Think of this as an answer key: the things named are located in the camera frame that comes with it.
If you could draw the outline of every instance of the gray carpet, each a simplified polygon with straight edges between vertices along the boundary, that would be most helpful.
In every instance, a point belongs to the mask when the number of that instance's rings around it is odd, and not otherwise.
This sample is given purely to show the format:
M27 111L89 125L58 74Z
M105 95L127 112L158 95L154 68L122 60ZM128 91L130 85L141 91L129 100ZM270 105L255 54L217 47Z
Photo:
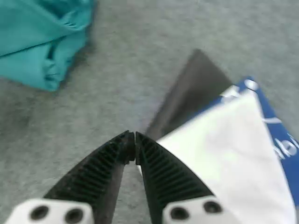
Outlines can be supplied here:
M297 0L101 0L89 45L54 93L0 80L0 223L124 130L144 131L194 48L234 82L253 75L299 138ZM126 169L114 224L149 224Z

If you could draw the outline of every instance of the teal cloth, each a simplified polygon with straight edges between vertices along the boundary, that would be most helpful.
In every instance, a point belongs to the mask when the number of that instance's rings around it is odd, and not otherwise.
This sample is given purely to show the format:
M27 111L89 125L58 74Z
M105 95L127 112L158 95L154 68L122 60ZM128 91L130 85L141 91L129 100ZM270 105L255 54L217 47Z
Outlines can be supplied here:
M54 91L86 42L92 0L0 0L0 76Z

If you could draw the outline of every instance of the blue label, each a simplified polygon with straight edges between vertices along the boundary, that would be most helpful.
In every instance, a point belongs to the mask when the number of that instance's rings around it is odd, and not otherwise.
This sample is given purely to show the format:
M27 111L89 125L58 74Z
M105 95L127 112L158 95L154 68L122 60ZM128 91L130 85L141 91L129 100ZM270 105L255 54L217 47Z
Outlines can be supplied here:
M264 122L267 125L273 139L274 151L281 161L285 171L285 176L289 183L292 197L294 199L295 205L297 206L299 205L299 178L297 174L297 172L299 172L299 144L288 133L281 120L276 117L275 112L268 103L267 98L252 77L247 77L237 85L229 88L218 99L213 101L208 107L199 113L202 113L206 109L216 104L224 103L226 101L233 100L233 98L237 98L240 93L246 89L251 89L258 95L264 115Z

